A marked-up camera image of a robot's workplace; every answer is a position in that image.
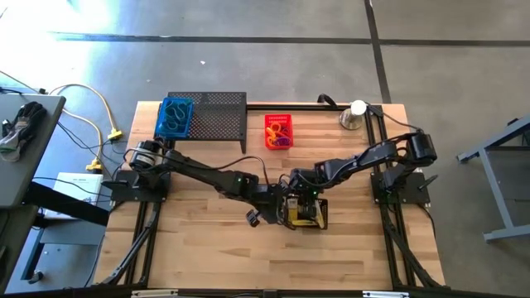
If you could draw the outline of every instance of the gray floor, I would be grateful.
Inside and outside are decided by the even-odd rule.
[[[373,0],[373,7],[381,38],[530,39],[525,0]],[[301,102],[327,93],[337,101],[381,102],[372,46],[57,42],[42,32],[367,38],[367,24],[362,0],[19,1],[0,19],[0,36],[12,41],[0,49],[0,65],[45,88],[72,81],[93,86],[128,133],[136,102],[161,100],[168,91],[235,90],[247,92],[250,101]],[[529,113],[530,48],[384,46],[382,52],[393,103],[405,103],[409,121],[433,136],[440,157],[426,172],[440,175],[430,186],[431,211],[447,285],[528,296],[530,238],[483,241],[482,232],[502,228],[502,221],[482,165],[459,165],[455,155]],[[68,109],[110,130],[93,94],[64,94]],[[89,145],[97,142],[90,126],[65,115],[61,121]],[[119,161],[117,154],[112,158]],[[91,159],[56,131],[38,175],[83,171]],[[19,281],[19,262],[8,291],[86,282],[90,262],[72,264],[94,258],[95,246],[45,250],[38,268],[46,279],[31,286]]]

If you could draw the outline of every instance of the red plastic basket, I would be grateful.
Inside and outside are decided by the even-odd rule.
[[[289,145],[285,146],[271,146],[269,145],[267,138],[269,137],[269,134],[267,133],[267,127],[271,127],[273,123],[279,123],[282,126],[282,129],[287,130],[284,133],[287,137],[291,139]],[[292,131],[292,120],[290,114],[273,114],[273,115],[265,115],[265,127],[263,128],[263,132],[265,132],[265,147],[269,148],[270,150],[285,150],[291,148],[294,143],[295,139],[293,136]]]

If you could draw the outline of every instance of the blue basket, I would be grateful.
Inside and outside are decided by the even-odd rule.
[[[158,114],[156,135],[164,138],[187,138],[193,117],[193,100],[165,98]]]

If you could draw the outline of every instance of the butcher block tabletop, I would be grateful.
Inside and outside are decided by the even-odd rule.
[[[128,147],[153,138],[160,102],[138,102]],[[407,122],[401,104],[382,105],[385,113]],[[270,151],[264,145],[265,114],[290,113],[294,147]],[[247,155],[259,156],[271,181],[292,168],[312,168],[318,161],[349,158],[368,145],[366,127],[343,129],[332,111],[248,111]],[[375,120],[374,131],[378,135]],[[409,132],[385,119],[388,137]],[[177,142],[176,150],[208,166],[222,166],[243,156],[238,142]],[[242,161],[229,169],[258,175],[258,161]],[[213,187],[176,173],[162,204],[152,256],[149,288],[365,290],[392,289],[381,215],[373,204],[371,170],[353,174],[321,198],[329,200],[327,230],[276,224],[248,225],[249,204],[224,199]],[[127,202],[110,215],[94,282],[102,281],[129,249],[139,203]],[[430,275],[444,284],[430,219],[416,205],[403,205],[411,250]],[[396,248],[399,275],[405,282],[402,256]],[[144,248],[135,271],[142,269]]]

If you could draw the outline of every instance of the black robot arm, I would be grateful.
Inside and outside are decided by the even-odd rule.
[[[242,171],[221,171],[183,156],[176,150],[163,150],[155,141],[140,142],[129,165],[138,172],[140,185],[156,187],[157,178],[167,172],[189,176],[212,185],[220,194],[252,205],[247,213],[252,226],[261,216],[269,224],[289,226],[287,200],[296,199],[298,218],[315,220],[318,216],[318,194],[332,188],[354,173],[388,163],[383,173],[382,188],[390,192],[403,185],[408,175],[419,166],[429,166],[436,159],[431,137],[423,132],[406,133],[384,140],[349,159],[331,159],[315,163],[313,169],[293,169],[289,182],[259,184],[259,178]]]
[[[269,224],[278,222],[284,189],[277,184],[259,184],[257,175],[242,171],[220,171],[202,164],[176,150],[166,150],[160,155],[158,142],[140,142],[134,150],[129,165],[137,171],[148,185],[156,185],[157,177],[164,172],[175,172],[212,185],[226,198],[252,205],[257,212],[250,211],[247,220],[252,226],[259,224],[258,216]]]
[[[398,147],[400,142],[406,145]],[[383,173],[386,188],[390,189],[403,182],[417,167],[429,166],[435,160],[436,151],[431,136],[423,132],[411,132],[384,140],[349,159],[317,162],[312,170],[294,169],[291,179],[323,190],[348,180],[356,172],[383,163],[393,163]]]

